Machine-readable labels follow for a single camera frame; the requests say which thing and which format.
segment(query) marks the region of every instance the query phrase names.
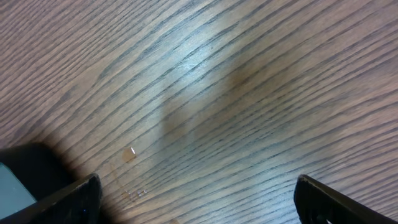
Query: liquid droplet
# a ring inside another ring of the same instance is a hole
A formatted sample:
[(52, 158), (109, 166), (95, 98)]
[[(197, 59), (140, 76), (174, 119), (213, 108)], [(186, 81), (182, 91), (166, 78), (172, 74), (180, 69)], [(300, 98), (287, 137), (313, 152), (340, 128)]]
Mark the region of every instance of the liquid droplet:
[(124, 162), (131, 162), (137, 157), (135, 150), (132, 147), (123, 149), (122, 159)]

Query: black plastic object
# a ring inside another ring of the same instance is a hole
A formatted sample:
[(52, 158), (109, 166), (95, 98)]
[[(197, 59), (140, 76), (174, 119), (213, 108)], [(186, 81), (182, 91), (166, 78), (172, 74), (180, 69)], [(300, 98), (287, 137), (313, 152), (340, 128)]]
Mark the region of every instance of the black plastic object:
[[(61, 189), (67, 188), (70, 193), (74, 192), (74, 190), (71, 190), (71, 188), (68, 187), (70, 187), (71, 184), (75, 184), (74, 182), (76, 181), (76, 178), (74, 178), (73, 175), (71, 175), (71, 173), (62, 166), (61, 161), (59, 161), (57, 157), (53, 154), (52, 150), (44, 144), (35, 143), (14, 147), (11, 149), (1, 149), (0, 162), (10, 168), (12, 173), (19, 179), (21, 184), (24, 185), (24, 187), (32, 194), (32, 196), (38, 201), (38, 203), (40, 203), (42, 200), (47, 200), (48, 196), (55, 194)], [(94, 195), (91, 195), (91, 193), (96, 194), (95, 192), (96, 191), (87, 192), (89, 194), (88, 197), (96, 198)], [(97, 204), (97, 200), (93, 200), (92, 202), (93, 204), (99, 206), (99, 204)], [(87, 208), (79, 206), (77, 206), (76, 210), (73, 210), (73, 212), (76, 212), (74, 214), (80, 214), (82, 218), (76, 222), (68, 222), (70, 220), (67, 219), (68, 217), (57, 216), (58, 220), (63, 221), (53, 223), (92, 223), (90, 219), (86, 220), (86, 218), (83, 217), (90, 217), (91, 215), (96, 214), (96, 211), (90, 211)], [(53, 216), (53, 213), (47, 212), (47, 215)], [(104, 213), (104, 211), (101, 211), (99, 213), (98, 218), (98, 224), (102, 223), (111, 223), (111, 220)]]
[(95, 224), (100, 213), (101, 184), (96, 174), (78, 180), (21, 211), (0, 224)]
[(294, 203), (303, 224), (397, 224), (330, 187), (300, 175)]

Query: wooden floor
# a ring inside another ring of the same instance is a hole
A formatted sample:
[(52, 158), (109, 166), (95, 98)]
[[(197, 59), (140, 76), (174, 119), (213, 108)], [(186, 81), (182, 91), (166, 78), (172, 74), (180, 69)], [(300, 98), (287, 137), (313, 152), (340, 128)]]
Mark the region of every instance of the wooden floor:
[(299, 174), (398, 220), (398, 1), (0, 0), (0, 49), (0, 147), (116, 223), (299, 223)]

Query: wood grain surface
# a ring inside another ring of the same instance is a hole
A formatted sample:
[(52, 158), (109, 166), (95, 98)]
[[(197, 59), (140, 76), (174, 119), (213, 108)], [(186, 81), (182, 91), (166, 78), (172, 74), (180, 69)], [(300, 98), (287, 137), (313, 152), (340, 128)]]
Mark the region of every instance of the wood grain surface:
[(115, 223), (299, 223), (299, 174), (398, 220), (398, 1), (0, 0), (0, 40), (0, 146)]

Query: spill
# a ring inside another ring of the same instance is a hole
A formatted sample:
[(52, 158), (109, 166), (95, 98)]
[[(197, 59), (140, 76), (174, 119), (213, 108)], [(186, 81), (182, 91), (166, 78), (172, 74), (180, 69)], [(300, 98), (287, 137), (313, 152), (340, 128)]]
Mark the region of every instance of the spill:
[[(134, 149), (132, 147), (127, 147), (125, 149), (123, 149), (123, 154), (122, 154), (122, 160), (124, 162), (131, 162), (136, 158), (136, 152), (134, 151)], [(138, 190), (138, 191), (129, 191), (127, 190), (121, 183), (120, 183), (120, 179), (116, 173), (116, 169), (115, 166), (109, 162), (110, 166), (111, 166), (111, 170), (112, 170), (112, 174), (113, 177), (117, 183), (117, 185), (119, 186), (119, 188), (123, 191), (122, 193), (122, 198), (123, 199), (129, 199), (131, 202), (135, 202), (137, 199), (142, 198), (143, 196), (145, 196), (147, 194), (146, 190)]]
[(123, 149), (122, 159), (124, 162), (131, 162), (137, 157), (136, 152), (132, 147)]

